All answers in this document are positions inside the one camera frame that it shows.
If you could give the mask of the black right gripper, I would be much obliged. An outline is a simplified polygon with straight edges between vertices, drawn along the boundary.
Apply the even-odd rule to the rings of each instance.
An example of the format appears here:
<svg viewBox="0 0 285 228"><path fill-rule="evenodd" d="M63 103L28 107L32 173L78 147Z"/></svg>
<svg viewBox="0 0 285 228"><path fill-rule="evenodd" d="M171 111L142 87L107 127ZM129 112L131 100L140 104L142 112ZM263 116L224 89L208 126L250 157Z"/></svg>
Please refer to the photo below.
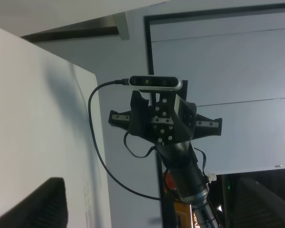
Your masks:
<svg viewBox="0 0 285 228"><path fill-rule="evenodd" d="M186 100L188 82L182 80L182 83L178 91L134 88L130 111L111 111L109 124L151 143L174 144L220 136L222 120L211 120L198 114L196 105Z"/></svg>

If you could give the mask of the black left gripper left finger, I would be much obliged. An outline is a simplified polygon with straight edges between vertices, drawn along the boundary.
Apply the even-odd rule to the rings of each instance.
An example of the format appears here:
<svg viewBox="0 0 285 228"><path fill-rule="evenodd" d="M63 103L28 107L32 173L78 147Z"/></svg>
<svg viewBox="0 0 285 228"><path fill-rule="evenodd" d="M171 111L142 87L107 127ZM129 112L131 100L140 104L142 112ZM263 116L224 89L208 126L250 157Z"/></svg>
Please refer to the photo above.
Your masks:
<svg viewBox="0 0 285 228"><path fill-rule="evenodd" d="M0 217L0 228L66 228L65 181L52 177Z"/></svg>

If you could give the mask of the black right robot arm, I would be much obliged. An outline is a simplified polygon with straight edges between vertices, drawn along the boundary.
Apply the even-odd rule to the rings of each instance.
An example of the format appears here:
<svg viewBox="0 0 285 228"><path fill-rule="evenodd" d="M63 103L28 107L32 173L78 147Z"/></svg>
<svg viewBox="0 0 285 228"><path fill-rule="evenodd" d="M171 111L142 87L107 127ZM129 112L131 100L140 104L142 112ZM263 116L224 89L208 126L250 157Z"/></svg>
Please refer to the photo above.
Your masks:
<svg viewBox="0 0 285 228"><path fill-rule="evenodd" d="M132 76L121 83L134 88L130 111L110 112L109 124L155 145L171 174L179 198L194 209L202 228L218 228L207 201L208 178L198 167L191 141L221 135L222 120L197 114L186 101L182 80L176 77Z"/></svg>

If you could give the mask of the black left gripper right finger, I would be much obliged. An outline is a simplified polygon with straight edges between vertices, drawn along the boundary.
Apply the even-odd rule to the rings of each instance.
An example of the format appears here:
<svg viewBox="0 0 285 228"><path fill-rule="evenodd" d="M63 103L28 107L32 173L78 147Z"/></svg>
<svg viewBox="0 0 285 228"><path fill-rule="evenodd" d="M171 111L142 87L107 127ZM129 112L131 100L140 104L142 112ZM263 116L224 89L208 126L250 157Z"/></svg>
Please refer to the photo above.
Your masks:
<svg viewBox="0 0 285 228"><path fill-rule="evenodd" d="M285 228L285 200L254 179L240 179L235 197L236 228Z"/></svg>

